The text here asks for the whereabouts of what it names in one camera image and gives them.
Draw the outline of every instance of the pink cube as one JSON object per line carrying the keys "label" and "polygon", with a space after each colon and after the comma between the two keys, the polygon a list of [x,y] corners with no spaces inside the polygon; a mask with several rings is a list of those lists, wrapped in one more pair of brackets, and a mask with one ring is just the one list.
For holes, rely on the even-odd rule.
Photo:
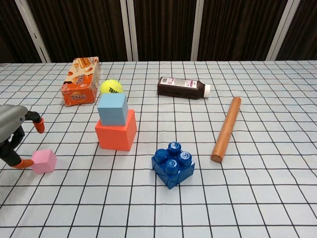
{"label": "pink cube", "polygon": [[31,166],[36,174],[53,172],[55,169],[57,158],[52,150],[38,150],[32,155],[34,164]]}

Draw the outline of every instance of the snack box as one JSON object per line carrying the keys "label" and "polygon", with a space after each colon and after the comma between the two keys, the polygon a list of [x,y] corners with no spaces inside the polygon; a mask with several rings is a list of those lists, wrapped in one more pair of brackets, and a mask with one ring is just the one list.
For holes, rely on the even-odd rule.
{"label": "snack box", "polygon": [[61,88],[65,105],[94,103],[100,78],[98,57],[76,58]]}

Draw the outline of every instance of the dark curtain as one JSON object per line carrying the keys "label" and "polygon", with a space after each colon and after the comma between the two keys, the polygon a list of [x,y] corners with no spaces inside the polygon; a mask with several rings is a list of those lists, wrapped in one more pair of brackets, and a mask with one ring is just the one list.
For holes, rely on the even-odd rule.
{"label": "dark curtain", "polygon": [[301,0],[277,60],[317,60],[317,1]]}
{"label": "dark curtain", "polygon": [[42,62],[13,0],[0,0],[0,62]]}
{"label": "dark curtain", "polygon": [[28,0],[52,62],[127,60],[120,0]]}
{"label": "dark curtain", "polygon": [[265,60],[287,0],[205,0],[198,60]]}
{"label": "dark curtain", "polygon": [[135,0],[140,61],[190,60],[196,0]]}

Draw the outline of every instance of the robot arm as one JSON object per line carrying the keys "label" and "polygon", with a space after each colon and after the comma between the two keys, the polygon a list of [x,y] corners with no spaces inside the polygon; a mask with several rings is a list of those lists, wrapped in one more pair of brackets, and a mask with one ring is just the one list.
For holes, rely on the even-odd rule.
{"label": "robot arm", "polygon": [[14,151],[24,137],[21,125],[25,120],[31,120],[38,133],[44,132],[44,120],[37,112],[28,111],[24,106],[0,105],[0,158],[17,169],[34,163],[32,160],[22,160]]}

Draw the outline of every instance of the brown bottle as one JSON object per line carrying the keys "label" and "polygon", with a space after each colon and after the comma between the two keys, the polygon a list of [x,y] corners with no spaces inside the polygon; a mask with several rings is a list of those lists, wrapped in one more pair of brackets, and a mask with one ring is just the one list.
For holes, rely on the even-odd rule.
{"label": "brown bottle", "polygon": [[158,80],[158,94],[164,96],[190,99],[207,98],[210,88],[209,84],[196,80],[166,77]]}

